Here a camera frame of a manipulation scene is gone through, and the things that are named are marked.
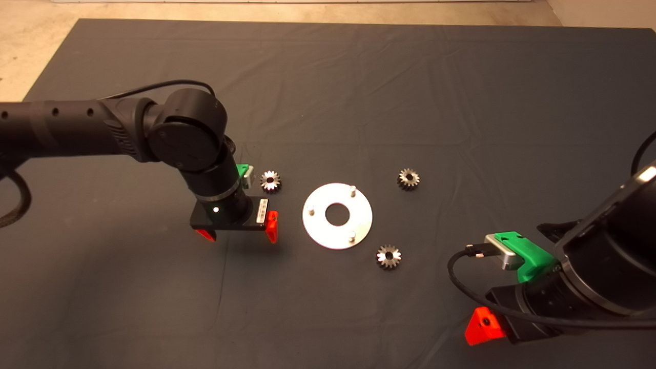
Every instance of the round metal disc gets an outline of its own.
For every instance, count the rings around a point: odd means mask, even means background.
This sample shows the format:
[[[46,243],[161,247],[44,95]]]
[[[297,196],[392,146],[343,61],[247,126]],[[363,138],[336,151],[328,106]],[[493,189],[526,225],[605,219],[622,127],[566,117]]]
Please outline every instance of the round metal disc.
[[[333,204],[342,204],[348,209],[348,221],[340,226],[326,219],[326,209]],[[319,245],[343,250],[352,248],[362,241],[371,229],[371,205],[355,186],[344,183],[329,183],[314,190],[303,206],[303,225],[310,237]]]

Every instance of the concrete floor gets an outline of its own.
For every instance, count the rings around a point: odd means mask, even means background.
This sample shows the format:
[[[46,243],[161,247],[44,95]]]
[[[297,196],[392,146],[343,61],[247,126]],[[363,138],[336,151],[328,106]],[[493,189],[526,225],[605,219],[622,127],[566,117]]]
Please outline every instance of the concrete floor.
[[[55,4],[0,0],[0,101],[20,101],[79,18],[561,26],[546,0],[415,4]]]

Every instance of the gear hole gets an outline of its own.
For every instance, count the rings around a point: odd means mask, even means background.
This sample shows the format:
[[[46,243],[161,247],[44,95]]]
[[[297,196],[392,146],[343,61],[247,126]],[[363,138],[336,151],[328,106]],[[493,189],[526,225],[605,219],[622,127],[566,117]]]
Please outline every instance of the gear hole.
[[[345,225],[350,216],[346,206],[340,203],[332,204],[326,209],[326,219],[336,227]]]

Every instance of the gear teeth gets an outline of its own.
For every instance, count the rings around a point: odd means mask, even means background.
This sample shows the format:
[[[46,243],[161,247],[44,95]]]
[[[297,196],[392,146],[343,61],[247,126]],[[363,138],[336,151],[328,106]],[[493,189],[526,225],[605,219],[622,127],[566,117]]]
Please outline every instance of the gear teeth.
[[[396,177],[396,183],[402,190],[412,191],[419,185],[419,174],[410,168],[405,168],[399,172]]]
[[[275,171],[266,171],[260,176],[260,186],[268,194],[277,192],[281,185],[280,175]]]
[[[392,253],[392,258],[387,258],[387,253]],[[392,245],[384,245],[376,252],[376,262],[386,271],[392,270],[401,263],[401,252]]]

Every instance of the wall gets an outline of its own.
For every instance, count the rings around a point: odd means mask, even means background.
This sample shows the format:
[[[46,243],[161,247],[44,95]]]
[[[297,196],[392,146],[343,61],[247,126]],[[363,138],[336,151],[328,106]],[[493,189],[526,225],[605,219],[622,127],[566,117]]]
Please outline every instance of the wall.
[[[548,0],[563,26],[656,30],[655,0]]]

